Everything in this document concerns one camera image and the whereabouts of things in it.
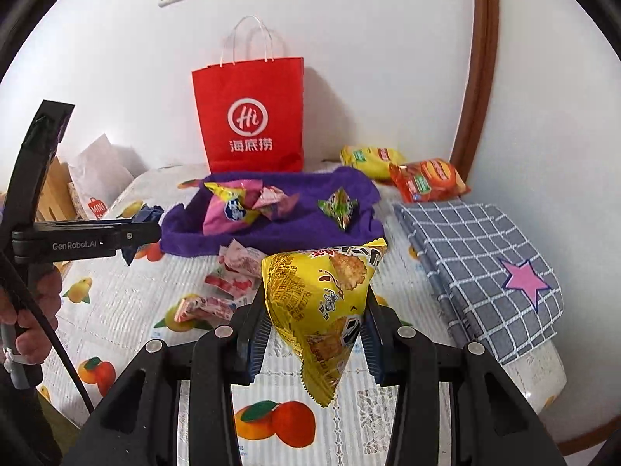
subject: screw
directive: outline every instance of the screw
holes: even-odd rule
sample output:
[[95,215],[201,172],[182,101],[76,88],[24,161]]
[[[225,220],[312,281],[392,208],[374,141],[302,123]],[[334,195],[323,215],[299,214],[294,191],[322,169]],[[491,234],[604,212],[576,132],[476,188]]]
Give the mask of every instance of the screw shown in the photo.
[[472,342],[471,344],[468,344],[468,351],[474,355],[481,355],[485,352],[485,347],[483,347],[483,345],[479,342]]
[[408,325],[402,325],[397,329],[397,333],[402,338],[414,338],[416,336],[416,330]]
[[222,325],[215,329],[215,335],[218,338],[228,338],[233,334],[233,328],[229,325]]
[[149,340],[147,345],[145,345],[145,350],[152,354],[161,349],[161,342],[159,340]]

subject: yellow snack bag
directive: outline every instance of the yellow snack bag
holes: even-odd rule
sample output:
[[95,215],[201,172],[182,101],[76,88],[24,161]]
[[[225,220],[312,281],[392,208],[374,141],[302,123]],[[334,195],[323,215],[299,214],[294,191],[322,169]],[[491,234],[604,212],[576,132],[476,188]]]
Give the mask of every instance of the yellow snack bag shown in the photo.
[[321,406],[334,398],[362,324],[383,238],[263,259],[265,305],[278,334],[302,360],[302,382]]
[[405,162],[405,157],[395,149],[346,145],[341,150],[341,163],[360,170],[374,180],[390,180],[390,163],[399,166]]

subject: bed sheet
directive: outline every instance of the bed sheet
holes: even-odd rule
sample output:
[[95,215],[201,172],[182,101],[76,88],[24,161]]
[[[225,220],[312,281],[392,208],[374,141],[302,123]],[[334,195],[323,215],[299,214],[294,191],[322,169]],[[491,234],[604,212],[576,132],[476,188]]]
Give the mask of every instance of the bed sheet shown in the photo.
[[[327,171],[336,165],[324,163],[309,171]],[[116,200],[107,218],[116,218],[132,202],[159,204],[165,212],[179,202],[188,203],[196,189],[193,179],[207,175],[204,165],[177,166],[142,174]],[[392,306],[399,317],[429,336],[434,342],[452,345],[446,322],[420,263],[397,221],[392,204],[398,191],[378,186],[382,200],[376,205],[377,218],[386,229],[389,247],[371,285],[377,295]],[[76,367],[91,358],[109,362],[117,375],[151,338],[169,345],[198,339],[203,330],[176,332],[167,328],[167,312],[186,294],[200,294],[204,277],[217,262],[215,256],[187,259],[164,255],[147,257],[127,267],[120,253],[112,258],[75,261],[64,277],[63,294],[80,281],[91,279],[88,298],[74,303],[63,298],[58,313],[58,337]],[[80,296],[73,294],[74,301]],[[552,342],[546,342],[517,361],[505,366],[535,411],[541,411],[565,384],[563,366]],[[383,465],[397,400],[396,388],[379,388],[369,374],[360,341],[356,342],[333,403],[321,409],[306,393],[299,378],[300,361],[274,333],[261,373],[250,387],[234,386],[235,411],[262,400],[277,403],[301,401],[312,409],[316,438],[305,448],[292,448],[276,436],[263,440],[240,438],[244,465],[288,464]],[[57,355],[52,352],[43,364],[43,385],[51,403],[81,426],[88,413]],[[97,384],[86,388],[96,405],[102,398]],[[179,404],[178,464],[187,459],[187,397],[189,383],[182,386]],[[448,388],[440,391],[439,464],[450,463]]]

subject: human hand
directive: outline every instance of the human hand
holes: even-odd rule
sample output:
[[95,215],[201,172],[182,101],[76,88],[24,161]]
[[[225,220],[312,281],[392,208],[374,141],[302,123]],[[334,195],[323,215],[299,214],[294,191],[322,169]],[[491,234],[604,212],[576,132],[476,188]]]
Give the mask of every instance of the human hand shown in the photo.
[[[47,317],[54,331],[58,327],[56,314],[60,310],[60,292],[63,290],[63,281],[57,268],[41,277],[36,284],[35,300],[41,311]],[[13,305],[4,289],[0,288],[0,322],[5,324],[17,324],[27,331],[17,337],[15,346],[19,353],[26,356],[29,363],[40,364],[50,354],[52,344],[36,321],[32,312],[20,310],[15,312]]]

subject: wrapped candy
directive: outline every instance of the wrapped candy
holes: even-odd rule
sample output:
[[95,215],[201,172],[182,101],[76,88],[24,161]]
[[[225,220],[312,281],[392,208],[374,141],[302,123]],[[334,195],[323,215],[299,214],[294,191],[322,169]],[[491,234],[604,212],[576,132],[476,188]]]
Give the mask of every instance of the wrapped candy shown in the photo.
[[256,221],[260,213],[252,210],[263,181],[238,180],[226,183],[205,182],[213,193],[203,221],[203,234],[216,235],[244,229]]
[[249,294],[254,297],[257,289],[259,289],[261,278],[243,275],[220,266],[205,277],[205,283],[230,294],[235,299],[239,299]]
[[233,239],[228,247],[220,247],[218,262],[243,275],[261,277],[261,261],[266,255],[252,247],[244,247]]
[[299,193],[287,196],[276,186],[266,186],[262,189],[261,196],[252,208],[261,212],[269,220],[277,221],[284,219],[291,213],[299,197]]
[[319,200],[319,208],[328,217],[334,219],[342,231],[352,220],[358,200],[351,199],[343,188],[338,188],[327,200]]
[[184,297],[175,313],[176,322],[185,322],[191,319],[207,320],[216,316],[224,320],[231,320],[236,305],[232,300],[216,297],[203,297],[195,294]]

